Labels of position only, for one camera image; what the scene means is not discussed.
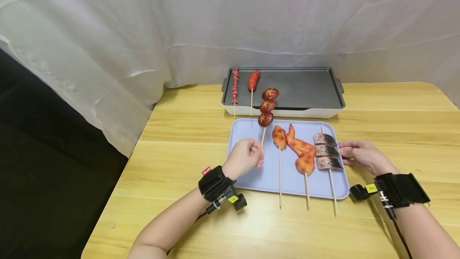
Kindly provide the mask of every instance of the forearm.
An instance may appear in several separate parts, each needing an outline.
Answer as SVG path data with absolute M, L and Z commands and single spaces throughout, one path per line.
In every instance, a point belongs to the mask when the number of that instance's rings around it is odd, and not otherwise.
M 193 189 L 148 223 L 137 236 L 133 248 L 143 244 L 169 250 L 209 204 L 198 188 Z
M 395 213 L 413 258 L 460 258 L 458 245 L 424 205 L 396 208 Z

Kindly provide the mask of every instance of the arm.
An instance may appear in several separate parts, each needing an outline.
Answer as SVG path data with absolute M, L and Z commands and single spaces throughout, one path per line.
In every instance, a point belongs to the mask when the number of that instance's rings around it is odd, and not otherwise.
M 339 143 L 344 163 L 366 168 L 374 176 L 399 174 L 390 159 L 368 141 Z M 422 204 L 394 209 L 397 223 L 416 259 L 460 258 L 460 248 Z
M 128 258 L 166 258 L 167 250 L 179 241 L 209 204 L 198 188 L 188 192 L 142 229 Z
M 460 258 L 460 248 L 423 204 L 394 209 L 412 257 Z
M 225 176 L 236 180 L 254 166 L 260 167 L 264 153 L 254 139 L 239 141 L 222 165 Z M 198 188 L 174 202 L 155 217 L 139 233 L 128 254 L 128 259 L 163 259 L 197 217 L 211 202 L 206 201 Z

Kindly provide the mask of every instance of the dark background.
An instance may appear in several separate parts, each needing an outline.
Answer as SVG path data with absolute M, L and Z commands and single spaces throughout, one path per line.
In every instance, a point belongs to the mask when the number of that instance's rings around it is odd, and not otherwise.
M 0 258 L 80 258 L 126 162 L 0 50 Z

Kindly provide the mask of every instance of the yellow label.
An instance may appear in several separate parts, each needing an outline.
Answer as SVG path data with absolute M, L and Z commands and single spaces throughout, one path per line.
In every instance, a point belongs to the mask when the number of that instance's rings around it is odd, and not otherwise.
M 367 192 L 369 192 L 369 193 L 374 193 L 374 192 L 377 192 L 377 187 L 375 186 L 374 183 L 372 183 L 372 184 L 367 184 L 367 185 L 366 185 L 366 190 L 367 190 Z
M 238 196 L 235 196 L 235 195 L 229 198 L 229 201 L 231 202 L 231 204 L 234 204 L 237 200 L 238 200 Z

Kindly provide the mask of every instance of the black griddle surface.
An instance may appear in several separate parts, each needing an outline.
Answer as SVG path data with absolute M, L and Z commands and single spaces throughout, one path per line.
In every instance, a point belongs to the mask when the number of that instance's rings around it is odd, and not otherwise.
M 251 91 L 248 89 L 249 76 L 254 70 L 260 71 L 260 78 L 254 90 L 252 107 L 258 108 L 263 102 L 262 93 L 270 87 L 279 90 L 276 110 L 306 110 L 308 108 L 343 108 L 342 83 L 329 67 L 306 68 L 239 68 L 238 104 L 251 105 Z M 222 104 L 233 105 L 231 88 L 233 68 L 222 84 Z

